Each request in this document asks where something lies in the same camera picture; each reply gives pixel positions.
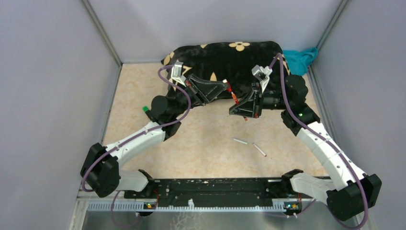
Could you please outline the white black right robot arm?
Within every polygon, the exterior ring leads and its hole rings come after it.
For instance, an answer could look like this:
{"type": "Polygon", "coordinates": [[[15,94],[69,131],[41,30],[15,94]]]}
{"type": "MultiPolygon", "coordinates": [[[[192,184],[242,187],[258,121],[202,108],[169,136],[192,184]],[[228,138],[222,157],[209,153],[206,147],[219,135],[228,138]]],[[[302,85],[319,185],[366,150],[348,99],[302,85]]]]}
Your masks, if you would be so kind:
{"type": "Polygon", "coordinates": [[[268,77],[253,83],[249,92],[229,109],[230,115],[258,118],[263,110],[281,110],[283,123],[301,140],[325,168],[330,181],[301,170],[284,175],[281,192],[297,193],[324,203],[333,216],[346,221],[359,213],[368,215],[382,187],[381,179],[353,163],[326,131],[318,115],[306,103],[308,88],[302,77],[289,75],[279,83],[268,77]]]}

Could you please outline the red orange pen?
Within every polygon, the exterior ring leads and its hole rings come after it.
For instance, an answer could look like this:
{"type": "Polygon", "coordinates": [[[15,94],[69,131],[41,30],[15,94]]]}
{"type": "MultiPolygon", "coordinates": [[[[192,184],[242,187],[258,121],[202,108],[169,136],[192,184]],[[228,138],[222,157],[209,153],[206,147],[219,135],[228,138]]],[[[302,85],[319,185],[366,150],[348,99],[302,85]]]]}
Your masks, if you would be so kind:
{"type": "Polygon", "coordinates": [[[235,105],[238,105],[239,100],[238,100],[237,96],[234,94],[234,92],[232,90],[230,91],[230,93],[231,93],[231,96],[232,96],[232,98],[233,98],[233,100],[235,102],[235,105]]]}

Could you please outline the white pen with green tip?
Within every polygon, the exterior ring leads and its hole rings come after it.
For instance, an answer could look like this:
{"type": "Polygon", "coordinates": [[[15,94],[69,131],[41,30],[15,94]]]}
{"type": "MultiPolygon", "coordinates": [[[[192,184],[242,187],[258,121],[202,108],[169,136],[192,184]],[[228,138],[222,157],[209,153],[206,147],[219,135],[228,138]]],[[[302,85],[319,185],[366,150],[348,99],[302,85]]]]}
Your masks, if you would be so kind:
{"type": "Polygon", "coordinates": [[[249,143],[248,142],[246,142],[246,141],[243,141],[243,140],[240,140],[240,139],[237,139],[237,138],[231,138],[233,141],[236,141],[236,142],[239,142],[239,143],[242,143],[242,144],[245,144],[245,145],[248,145],[249,143]]]}

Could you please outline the white marker with red tip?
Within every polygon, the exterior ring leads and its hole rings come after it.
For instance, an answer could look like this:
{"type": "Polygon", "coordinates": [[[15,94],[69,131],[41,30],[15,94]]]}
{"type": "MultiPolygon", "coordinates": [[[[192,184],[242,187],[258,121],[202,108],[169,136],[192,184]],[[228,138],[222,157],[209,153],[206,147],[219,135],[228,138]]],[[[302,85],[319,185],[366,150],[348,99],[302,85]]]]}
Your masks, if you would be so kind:
{"type": "Polygon", "coordinates": [[[267,154],[255,143],[252,143],[252,145],[264,156],[267,157],[267,154]]]}

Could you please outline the white pen with red cap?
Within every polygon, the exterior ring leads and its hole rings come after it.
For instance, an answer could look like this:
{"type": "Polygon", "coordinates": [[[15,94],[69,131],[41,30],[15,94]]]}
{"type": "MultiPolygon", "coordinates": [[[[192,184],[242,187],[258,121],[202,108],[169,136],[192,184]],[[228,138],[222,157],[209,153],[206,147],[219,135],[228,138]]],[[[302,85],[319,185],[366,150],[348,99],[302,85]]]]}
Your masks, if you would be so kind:
{"type": "Polygon", "coordinates": [[[226,90],[227,90],[229,93],[231,93],[231,92],[232,92],[232,88],[231,88],[230,83],[227,81],[227,79],[224,79],[222,82],[223,82],[224,84],[226,84],[226,90]]]}

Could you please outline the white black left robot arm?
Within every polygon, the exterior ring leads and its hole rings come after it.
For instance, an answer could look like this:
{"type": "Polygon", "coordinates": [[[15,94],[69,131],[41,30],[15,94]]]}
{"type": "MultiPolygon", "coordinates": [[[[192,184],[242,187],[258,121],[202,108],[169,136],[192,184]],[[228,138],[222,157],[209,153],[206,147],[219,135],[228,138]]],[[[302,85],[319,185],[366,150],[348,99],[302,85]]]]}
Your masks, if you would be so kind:
{"type": "Polygon", "coordinates": [[[182,80],[180,85],[165,81],[172,91],[153,98],[151,108],[145,111],[150,122],[139,131],[107,146],[95,143],[90,147],[80,171],[84,191],[95,192],[100,198],[115,191],[133,191],[142,198],[153,194],[153,179],[148,173],[123,171],[122,167],[141,152],[174,136],[191,109],[214,101],[230,89],[227,80],[202,80],[194,75],[182,80]]]}

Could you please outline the black marker with green tip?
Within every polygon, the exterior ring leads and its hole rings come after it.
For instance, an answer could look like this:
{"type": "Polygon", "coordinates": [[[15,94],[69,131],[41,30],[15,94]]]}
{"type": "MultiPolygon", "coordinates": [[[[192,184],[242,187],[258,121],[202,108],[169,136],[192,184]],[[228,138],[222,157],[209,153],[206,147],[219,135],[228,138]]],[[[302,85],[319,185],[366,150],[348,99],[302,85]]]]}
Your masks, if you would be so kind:
{"type": "Polygon", "coordinates": [[[146,115],[149,115],[150,114],[150,109],[147,107],[147,106],[143,106],[143,112],[146,114],[146,115]]]}

